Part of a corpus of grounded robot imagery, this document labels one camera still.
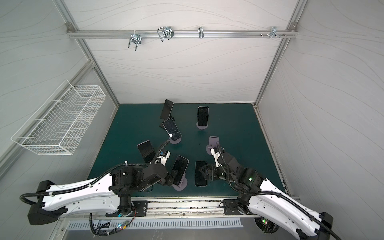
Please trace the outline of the teal-edged phone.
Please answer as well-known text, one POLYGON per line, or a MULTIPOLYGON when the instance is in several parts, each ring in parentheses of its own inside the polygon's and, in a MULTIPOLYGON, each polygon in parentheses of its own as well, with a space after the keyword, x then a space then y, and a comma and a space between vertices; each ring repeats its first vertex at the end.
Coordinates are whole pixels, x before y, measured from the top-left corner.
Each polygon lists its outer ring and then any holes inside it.
POLYGON ((195 186, 196 187, 206 187, 207 180, 205 174, 205 167, 207 162, 196 161, 195 163, 195 186))

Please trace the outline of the pink-edged phone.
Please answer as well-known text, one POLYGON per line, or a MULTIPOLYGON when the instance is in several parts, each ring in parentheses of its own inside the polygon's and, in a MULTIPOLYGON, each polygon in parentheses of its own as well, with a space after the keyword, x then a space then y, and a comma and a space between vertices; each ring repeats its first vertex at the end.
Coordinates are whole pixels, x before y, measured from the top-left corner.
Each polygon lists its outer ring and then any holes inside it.
POLYGON ((173 171, 177 172, 177 174, 174 177, 174 182, 173 182, 173 184, 175 186, 179 186, 180 183, 182 182, 184 173, 187 170, 189 162, 190 161, 187 158, 182 157, 182 156, 177 156, 175 163, 173 165, 173 168, 172 168, 173 171))

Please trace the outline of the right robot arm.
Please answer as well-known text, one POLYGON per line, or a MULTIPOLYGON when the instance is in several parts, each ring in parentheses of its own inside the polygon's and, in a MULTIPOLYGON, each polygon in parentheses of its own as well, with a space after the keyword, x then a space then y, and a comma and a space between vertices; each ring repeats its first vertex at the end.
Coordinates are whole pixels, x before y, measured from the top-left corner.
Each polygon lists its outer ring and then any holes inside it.
POLYGON ((225 199, 219 206, 225 215, 254 215, 257 227, 265 234, 279 228, 297 240, 336 240, 333 217, 313 211, 279 190, 253 168, 243 167, 229 153, 213 149, 214 164, 197 167, 196 175, 207 181, 225 181, 238 193, 234 200, 225 199))

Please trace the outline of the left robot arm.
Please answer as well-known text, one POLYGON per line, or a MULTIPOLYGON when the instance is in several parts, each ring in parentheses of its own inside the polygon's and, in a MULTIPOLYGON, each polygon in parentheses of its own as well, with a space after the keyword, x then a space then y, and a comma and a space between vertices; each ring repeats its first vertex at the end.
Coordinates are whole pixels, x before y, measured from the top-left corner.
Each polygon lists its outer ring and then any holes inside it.
POLYGON ((150 165, 123 163, 99 177, 67 185, 40 182, 34 193, 25 193, 20 200, 30 205, 31 225, 45 225, 60 218, 88 213, 101 213, 107 218, 146 215, 146 201, 133 201, 132 194, 141 193, 155 184, 171 186, 177 171, 168 172, 161 163, 150 165))

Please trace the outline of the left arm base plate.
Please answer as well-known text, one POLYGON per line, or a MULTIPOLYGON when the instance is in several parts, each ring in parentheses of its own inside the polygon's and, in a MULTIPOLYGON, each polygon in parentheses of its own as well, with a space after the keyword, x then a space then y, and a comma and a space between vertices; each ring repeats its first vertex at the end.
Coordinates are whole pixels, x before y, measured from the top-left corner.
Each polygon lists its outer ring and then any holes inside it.
POLYGON ((118 206, 118 209, 111 213, 105 214, 108 218, 125 218, 125 217, 145 217, 147 214, 148 201, 133 201, 127 206, 118 206))

